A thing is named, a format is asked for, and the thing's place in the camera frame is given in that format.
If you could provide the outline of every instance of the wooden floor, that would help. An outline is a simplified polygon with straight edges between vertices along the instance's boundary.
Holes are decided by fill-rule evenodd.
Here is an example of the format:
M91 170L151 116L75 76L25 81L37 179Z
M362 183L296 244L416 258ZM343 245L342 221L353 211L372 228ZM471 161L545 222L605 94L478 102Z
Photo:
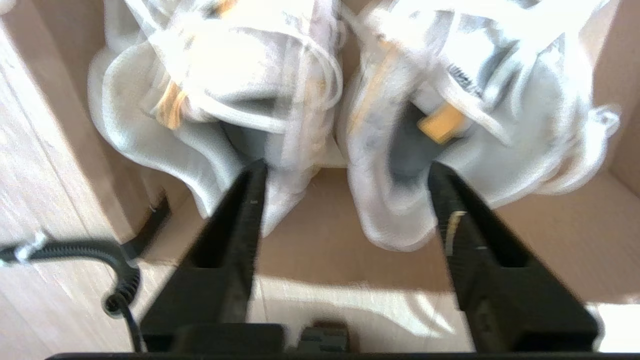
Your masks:
M152 265L141 264L138 316L202 226L191 199L172 208L147 256ZM610 175L562 197L527 197L499 213L583 301L638 302L640 202ZM343 170L322 171L305 200L261 241L257 271L249 321L286 324L290 345L302 327L328 320L347 323L361 351L472 350L439 243L412 253L371 245L358 225ZM3 268L3 358L129 350L123 321L100 308L112 280L104 265L89 261ZM625 319L640 318L639 308L601 307L615 340L607 349L640 343L620 330Z

